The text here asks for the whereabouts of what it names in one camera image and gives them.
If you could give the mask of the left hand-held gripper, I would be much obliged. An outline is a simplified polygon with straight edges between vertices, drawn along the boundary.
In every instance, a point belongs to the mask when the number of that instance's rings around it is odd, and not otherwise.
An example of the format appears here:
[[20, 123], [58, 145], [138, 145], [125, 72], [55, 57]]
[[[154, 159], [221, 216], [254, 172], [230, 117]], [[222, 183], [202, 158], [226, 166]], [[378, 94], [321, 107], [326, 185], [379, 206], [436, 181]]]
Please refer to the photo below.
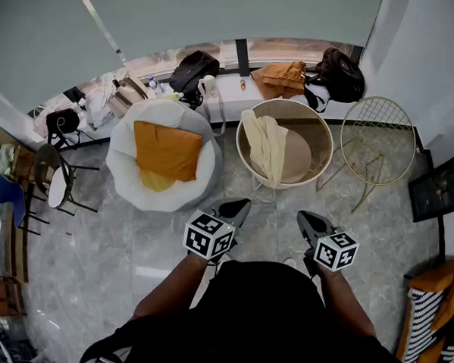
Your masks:
[[196, 210], [185, 224], [183, 247], [212, 264], [218, 263], [237, 244], [251, 204], [248, 198], [227, 198]]

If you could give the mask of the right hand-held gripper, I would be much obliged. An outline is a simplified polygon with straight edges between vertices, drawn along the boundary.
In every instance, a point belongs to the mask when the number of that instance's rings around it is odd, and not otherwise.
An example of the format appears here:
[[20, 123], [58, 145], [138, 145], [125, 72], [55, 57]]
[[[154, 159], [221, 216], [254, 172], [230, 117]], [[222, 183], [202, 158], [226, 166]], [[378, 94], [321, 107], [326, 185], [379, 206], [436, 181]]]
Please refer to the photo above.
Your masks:
[[298, 211], [296, 221], [308, 243], [303, 261], [311, 277], [317, 275], [318, 267], [340, 271], [354, 262], [359, 243], [348, 231], [306, 210]]

